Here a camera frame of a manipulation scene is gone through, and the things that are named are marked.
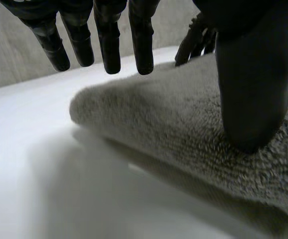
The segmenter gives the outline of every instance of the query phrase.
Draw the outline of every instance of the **white surface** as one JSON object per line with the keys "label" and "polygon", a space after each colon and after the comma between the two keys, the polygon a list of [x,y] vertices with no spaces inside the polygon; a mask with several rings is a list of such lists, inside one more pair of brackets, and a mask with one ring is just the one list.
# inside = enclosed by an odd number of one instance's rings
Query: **white surface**
{"label": "white surface", "polygon": [[[177,48],[155,51],[155,63]],[[94,65],[0,89],[0,239],[259,238],[229,215],[128,165],[70,121],[74,94],[136,72]]]}

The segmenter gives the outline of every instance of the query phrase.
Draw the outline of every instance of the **towel fold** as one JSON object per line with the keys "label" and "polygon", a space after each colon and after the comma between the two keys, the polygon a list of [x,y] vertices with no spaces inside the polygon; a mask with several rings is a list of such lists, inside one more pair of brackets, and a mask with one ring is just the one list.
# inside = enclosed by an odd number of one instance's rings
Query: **towel fold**
{"label": "towel fold", "polygon": [[256,154],[232,147],[222,127],[213,55],[83,89],[72,100],[70,115],[192,179],[288,214],[288,113],[273,140]]}

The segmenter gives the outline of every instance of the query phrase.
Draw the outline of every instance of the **gray wall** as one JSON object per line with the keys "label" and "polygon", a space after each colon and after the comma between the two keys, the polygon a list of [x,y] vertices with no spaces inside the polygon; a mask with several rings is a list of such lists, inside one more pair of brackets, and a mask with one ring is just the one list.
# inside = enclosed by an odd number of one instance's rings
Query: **gray wall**
{"label": "gray wall", "polygon": [[[162,0],[152,19],[155,31],[153,47],[179,45],[187,33],[188,24],[198,13],[192,0]],[[71,69],[80,67],[70,46],[61,19],[58,30],[71,61]],[[101,62],[101,52],[93,14],[89,19],[96,62]],[[131,29],[126,9],[119,21],[121,56],[133,53]],[[0,4],[0,87],[54,74],[33,33]]]}

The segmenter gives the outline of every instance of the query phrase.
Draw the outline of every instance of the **gray towel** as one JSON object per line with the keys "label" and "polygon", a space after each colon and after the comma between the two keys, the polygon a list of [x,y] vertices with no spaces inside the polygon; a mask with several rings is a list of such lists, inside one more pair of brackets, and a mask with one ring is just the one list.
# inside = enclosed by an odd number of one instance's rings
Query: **gray towel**
{"label": "gray towel", "polygon": [[72,100],[71,119],[192,181],[288,214],[288,114],[268,146],[243,154],[223,131],[215,57],[173,65],[82,90]]}

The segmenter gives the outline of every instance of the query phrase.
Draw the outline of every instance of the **black rubber fingertip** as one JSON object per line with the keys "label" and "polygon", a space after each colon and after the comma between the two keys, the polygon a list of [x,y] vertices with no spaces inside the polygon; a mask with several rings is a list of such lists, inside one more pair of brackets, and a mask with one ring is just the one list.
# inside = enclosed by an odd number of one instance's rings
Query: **black rubber fingertip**
{"label": "black rubber fingertip", "polygon": [[148,75],[154,70],[154,64],[149,62],[137,62],[137,70],[140,75]]}
{"label": "black rubber fingertip", "polygon": [[104,62],[104,69],[105,69],[106,73],[108,73],[110,75],[117,74],[121,70],[121,62],[120,61],[112,61],[112,59],[110,61],[106,61],[106,62]]}
{"label": "black rubber fingertip", "polygon": [[94,63],[94,53],[91,45],[91,38],[89,37],[83,41],[72,40],[71,42],[75,52],[75,56],[80,66],[91,66]]}
{"label": "black rubber fingertip", "polygon": [[139,74],[140,74],[140,75],[143,75],[143,76],[152,73],[153,70],[154,70],[154,67],[138,68]]}
{"label": "black rubber fingertip", "polygon": [[66,71],[70,69],[70,60],[62,44],[57,51],[45,50],[45,53],[56,71]]}

